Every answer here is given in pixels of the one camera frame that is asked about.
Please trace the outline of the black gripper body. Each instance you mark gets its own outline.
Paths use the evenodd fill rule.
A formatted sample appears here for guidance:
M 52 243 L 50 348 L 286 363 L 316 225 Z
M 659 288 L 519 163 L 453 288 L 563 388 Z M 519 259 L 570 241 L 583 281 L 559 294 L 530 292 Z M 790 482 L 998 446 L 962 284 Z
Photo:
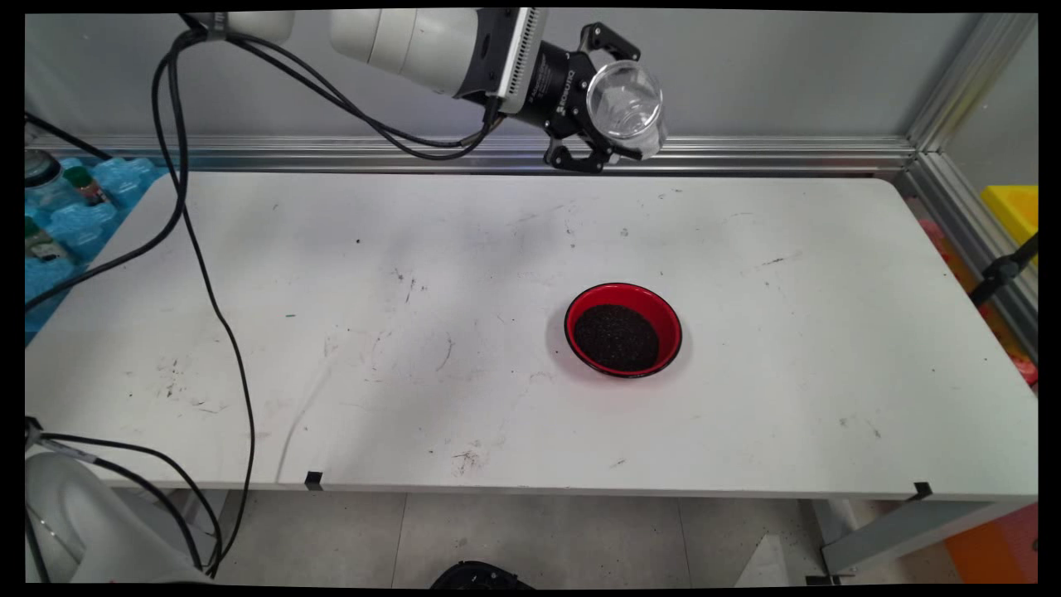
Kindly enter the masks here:
M 601 131 L 595 131 L 588 107 L 589 84 L 596 72 L 587 50 L 566 51 L 542 42 L 530 68 L 523 105 L 507 117 L 541 129 L 552 139 L 579 136 L 599 141 Z

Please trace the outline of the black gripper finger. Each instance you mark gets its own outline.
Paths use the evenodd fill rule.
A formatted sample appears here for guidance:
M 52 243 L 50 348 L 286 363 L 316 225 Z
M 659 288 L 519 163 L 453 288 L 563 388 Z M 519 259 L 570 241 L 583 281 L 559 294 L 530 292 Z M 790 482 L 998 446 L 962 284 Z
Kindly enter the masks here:
M 543 155 L 543 162 L 564 172 L 601 174 L 607 163 L 613 161 L 613 158 L 644 159 L 644 152 L 640 148 L 623 146 L 618 143 L 618 140 L 602 135 L 584 136 L 584 142 L 589 152 L 582 158 L 577 158 L 566 146 L 562 138 L 549 133 L 549 147 Z
M 637 46 L 601 22 L 587 24 L 580 31 L 579 56 L 588 62 L 595 51 L 607 53 L 615 62 L 639 62 L 642 56 Z

